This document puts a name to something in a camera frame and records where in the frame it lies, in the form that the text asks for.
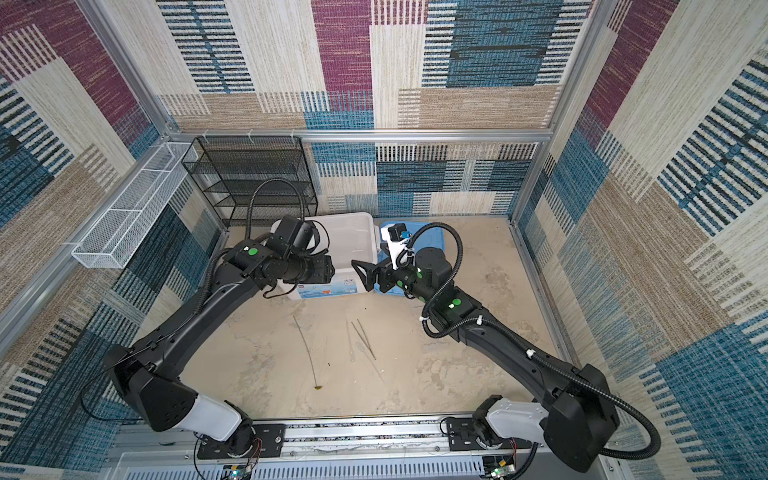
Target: white storage box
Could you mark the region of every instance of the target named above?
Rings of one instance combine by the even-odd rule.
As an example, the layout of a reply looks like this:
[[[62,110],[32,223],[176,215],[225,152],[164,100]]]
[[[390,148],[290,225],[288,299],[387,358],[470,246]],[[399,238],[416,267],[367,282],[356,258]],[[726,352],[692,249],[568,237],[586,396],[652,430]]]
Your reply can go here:
[[[331,283],[318,283],[299,286],[288,294],[292,300],[320,298],[323,296],[351,295],[364,293],[365,286],[352,268],[352,260],[377,263],[376,260],[376,228],[373,226],[373,217],[365,212],[357,214],[324,215],[322,217],[307,217],[306,220],[317,220],[328,230],[331,240],[328,254],[333,261],[336,273]],[[272,224],[272,230],[277,229],[277,222]],[[316,251],[328,246],[328,240],[323,228],[318,225],[320,231],[320,245]],[[283,292],[290,290],[293,285],[281,281],[277,282],[278,288]]]

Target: beige floor surface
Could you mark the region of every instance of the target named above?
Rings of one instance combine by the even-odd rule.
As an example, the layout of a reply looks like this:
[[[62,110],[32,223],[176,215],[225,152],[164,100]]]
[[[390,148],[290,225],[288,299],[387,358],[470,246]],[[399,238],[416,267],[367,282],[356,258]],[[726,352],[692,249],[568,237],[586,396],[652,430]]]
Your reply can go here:
[[[441,220],[459,232],[465,246],[457,285],[553,353],[504,219]],[[233,229],[228,244],[242,235],[242,228]],[[455,246],[448,234],[445,244],[453,263]],[[526,389],[481,353],[450,338],[427,337],[418,321],[421,305],[375,292],[302,301],[257,295],[202,345],[182,381],[262,419],[471,411],[495,393],[531,400]],[[358,319],[376,359],[350,326]],[[297,323],[321,389],[315,388]]]

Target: cable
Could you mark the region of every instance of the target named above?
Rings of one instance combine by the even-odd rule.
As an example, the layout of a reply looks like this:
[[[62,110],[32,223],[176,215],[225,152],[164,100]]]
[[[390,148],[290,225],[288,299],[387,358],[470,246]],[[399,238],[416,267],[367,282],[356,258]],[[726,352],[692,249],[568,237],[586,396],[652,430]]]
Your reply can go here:
[[[318,225],[320,225],[323,228],[323,231],[325,231],[325,233],[326,233],[326,238],[328,239],[328,246],[325,248],[325,250],[330,250],[330,248],[331,248],[331,236],[328,234],[328,229],[326,229],[326,226],[323,225],[322,223],[320,223],[317,220],[308,220],[308,221],[312,222],[312,223],[317,223]],[[317,250],[317,247],[319,247],[319,246],[320,246],[320,242],[318,241],[317,245],[315,245],[315,250]]]
[[[136,356],[136,355],[138,355],[139,353],[142,353],[143,351],[150,349],[152,346],[153,346],[153,345],[147,345],[147,346],[145,346],[143,349],[140,349],[140,350],[138,350],[137,352],[133,352],[133,353],[132,353],[132,354],[130,354],[129,356],[127,356],[127,357],[125,357],[125,358],[123,358],[123,359],[120,359],[120,360],[118,360],[117,362],[115,362],[114,364],[112,364],[112,366],[109,366],[109,367],[107,367],[106,369],[103,369],[103,370],[101,370],[101,371],[100,371],[99,373],[97,373],[96,375],[92,376],[92,377],[91,377],[91,379],[89,379],[89,380],[88,380],[88,381],[85,383],[85,385],[83,385],[83,388],[81,388],[81,389],[80,389],[80,392],[78,393],[78,397],[79,397],[79,399],[80,399],[80,407],[82,407],[82,408],[83,408],[83,412],[87,413],[87,414],[88,414],[88,416],[89,416],[89,417],[91,417],[92,419],[95,419],[95,420],[100,420],[100,421],[102,421],[102,422],[138,422],[139,420],[143,420],[143,419],[106,419],[106,418],[104,418],[104,417],[100,417],[100,416],[98,416],[98,415],[95,415],[93,412],[91,412],[91,410],[89,410],[89,409],[88,409],[88,407],[87,407],[87,406],[85,406],[85,398],[84,398],[84,394],[85,394],[85,391],[88,389],[88,387],[89,387],[89,386],[91,386],[91,384],[92,384],[93,382],[95,382],[96,380],[100,379],[100,378],[101,378],[101,376],[102,376],[102,375],[104,375],[106,372],[109,372],[109,371],[110,371],[110,370],[112,370],[114,367],[116,367],[116,366],[120,365],[122,362],[125,362],[126,360],[132,359],[133,357],[135,357],[135,356]]]
[[[455,418],[456,418],[456,417],[452,417],[452,416],[450,416],[450,415],[449,415],[449,416],[447,416],[447,417],[442,417],[442,420],[440,420],[440,424],[438,425],[438,428],[440,429],[440,433],[442,433],[442,434],[443,434],[443,435],[445,435],[445,436],[448,436],[448,432],[447,432],[447,427],[448,427],[448,424],[447,424],[447,423],[445,424],[445,427],[446,427],[446,431],[445,431],[445,432],[443,432],[443,431],[442,431],[442,423],[443,423],[443,422],[445,422],[446,420],[449,420],[449,419],[455,419]]]
[[[294,290],[296,289],[296,287],[298,287],[298,286],[299,286],[299,284],[298,284],[298,283],[294,283],[294,284],[293,284],[293,286],[291,287],[291,289],[290,289],[290,290],[288,290],[287,292],[278,293],[277,295],[272,295],[272,296],[266,296],[266,295],[267,295],[269,292],[272,292],[272,291],[274,291],[274,290],[275,290],[274,288],[272,288],[272,290],[270,290],[269,292],[264,292],[264,293],[262,293],[262,295],[261,295],[261,296],[262,296],[262,297],[264,297],[264,298],[266,298],[266,299],[270,299],[270,298],[277,298],[278,296],[283,296],[283,295],[288,295],[289,293],[293,293],[293,291],[294,291]]]
[[[427,223],[424,227],[419,228],[419,231],[414,233],[413,236],[408,240],[408,243],[406,244],[409,250],[413,248],[413,245],[416,243],[416,240],[421,236],[422,233],[432,228],[442,228],[443,230],[446,230],[448,233],[450,233],[453,236],[453,239],[456,240],[456,261],[453,264],[453,270],[451,270],[451,275],[448,277],[448,279],[445,282],[443,282],[443,284],[435,291],[435,293],[429,298],[429,300],[427,300],[426,303],[424,303],[424,307],[422,308],[423,319],[429,318],[429,308],[437,300],[437,298],[440,296],[443,290],[448,288],[448,285],[456,277],[456,274],[458,273],[458,268],[462,265],[462,258],[464,258],[464,244],[462,243],[462,238],[458,235],[458,232],[453,227],[443,222],[431,222],[431,223]]]
[[[273,182],[282,182],[284,184],[287,184],[289,187],[291,187],[291,190],[296,194],[296,196],[299,198],[299,208],[301,209],[300,218],[301,221],[304,221],[304,197],[299,192],[299,189],[296,188],[296,185],[290,183],[288,180],[285,180],[283,178],[270,178],[269,180],[265,180],[261,183],[258,187],[256,187],[256,190],[253,191],[253,194],[250,196],[250,202],[248,202],[248,211],[246,213],[246,220],[245,220],[245,240],[250,240],[250,221],[251,216],[253,215],[253,202],[256,200],[256,195],[259,194],[259,190],[264,185],[271,184]]]
[[[538,450],[538,443],[537,442],[531,442],[531,452],[528,453],[528,457],[525,459],[525,462],[523,462],[523,465],[518,468],[517,464],[515,464],[515,473],[508,476],[505,480],[517,480],[518,478],[522,477],[523,474],[528,470],[528,467],[531,466],[531,463],[533,463],[533,458],[536,456],[536,451]]]
[[[197,302],[194,305],[194,310],[192,310],[192,316],[198,315],[200,312],[203,311],[203,306],[205,306],[205,301],[208,300],[208,296],[210,295],[211,284],[214,282],[214,271],[216,269],[216,264],[219,263],[219,259],[223,257],[230,250],[232,249],[223,248],[219,250],[216,253],[216,255],[213,255],[210,258],[210,261],[208,262],[208,265],[205,268],[205,274],[203,275],[203,283],[200,286],[201,295],[197,298]]]
[[[201,480],[208,480],[207,478],[203,477],[203,474],[200,473],[200,469],[197,467],[197,445],[200,443],[200,438],[195,435],[195,438],[197,440],[194,441],[194,449],[192,450],[192,463],[194,464],[194,471],[197,472],[197,475],[201,478]]]
[[[444,336],[450,335],[451,333],[453,333],[458,328],[464,325],[468,325],[469,323],[476,322],[478,318],[479,317],[473,316],[473,317],[462,319],[461,321],[454,323],[453,325],[451,325],[450,327],[448,327],[447,329],[441,332],[431,331],[429,328],[429,325],[427,324],[427,319],[423,319],[422,328],[424,329],[424,332],[428,336],[432,337],[433,339],[439,339]],[[554,373],[557,373],[559,376],[565,378],[569,382],[572,382],[575,385],[580,386],[582,389],[587,390],[588,392],[594,393],[597,396],[603,397],[607,401],[613,403],[618,408],[624,410],[632,418],[637,420],[637,423],[642,425],[643,428],[645,428],[645,430],[648,432],[648,435],[650,436],[650,442],[644,449],[632,450],[632,451],[601,449],[600,455],[605,455],[607,457],[613,457],[613,458],[621,458],[623,460],[643,460],[645,458],[650,458],[656,455],[656,453],[658,453],[659,449],[661,448],[661,437],[659,436],[659,432],[658,430],[656,430],[656,427],[654,426],[654,424],[645,415],[643,415],[643,413],[640,410],[634,408],[632,405],[618,398],[617,396],[612,395],[608,392],[604,392],[602,389],[599,389],[598,387],[592,385],[588,381],[570,372],[566,372],[560,367],[550,363],[549,361],[546,360],[546,358],[549,358],[549,355],[547,355],[546,358],[540,356],[533,349],[530,349],[529,346],[521,342],[518,336],[514,332],[512,332],[506,325],[499,322],[498,320],[484,318],[482,322],[483,322],[483,325],[488,325],[491,328],[498,330],[502,335],[504,335],[509,340],[511,340],[512,343],[514,343],[517,347],[526,351],[526,353],[528,354],[528,358],[533,363],[539,366],[543,366]]]
[[[253,453],[250,454],[250,457],[248,457],[248,461],[245,464],[245,470],[248,472],[248,465],[250,465],[250,461],[253,459],[253,456],[258,452],[259,455],[256,457],[256,461],[253,463],[254,466],[256,466],[257,463],[259,463],[259,459],[261,458],[261,439],[259,437],[256,437],[256,440],[253,441],[255,443]]]

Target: aluminum rail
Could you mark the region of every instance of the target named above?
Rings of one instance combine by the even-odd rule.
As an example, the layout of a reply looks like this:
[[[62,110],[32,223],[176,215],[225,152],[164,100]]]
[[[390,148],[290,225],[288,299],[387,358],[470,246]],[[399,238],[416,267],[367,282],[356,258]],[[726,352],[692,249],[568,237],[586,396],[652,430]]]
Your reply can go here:
[[[542,142],[549,141],[548,128],[478,128],[465,130],[307,130],[307,129],[253,129],[253,130],[189,130],[170,132],[171,141],[192,141],[196,137],[262,137],[288,135],[312,142],[402,142],[402,143],[455,143],[455,142]]]

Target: patterned carpet wall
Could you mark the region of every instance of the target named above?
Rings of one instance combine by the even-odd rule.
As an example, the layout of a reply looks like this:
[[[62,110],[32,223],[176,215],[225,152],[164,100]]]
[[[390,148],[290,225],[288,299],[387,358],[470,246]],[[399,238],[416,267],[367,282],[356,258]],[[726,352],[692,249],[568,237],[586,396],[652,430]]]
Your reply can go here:
[[[157,138],[73,0],[0,0],[0,310]]]
[[[620,0],[520,222],[571,353],[660,430],[638,480],[768,478],[766,21]]]
[[[104,0],[182,130],[540,128],[591,0]]]
[[[197,289],[220,231],[185,180],[124,270],[78,266],[0,364],[0,473],[94,479],[118,424],[78,403],[115,343],[159,326]],[[134,418],[106,376],[85,396],[94,414]]]
[[[320,214],[509,215],[536,144],[304,144]]]

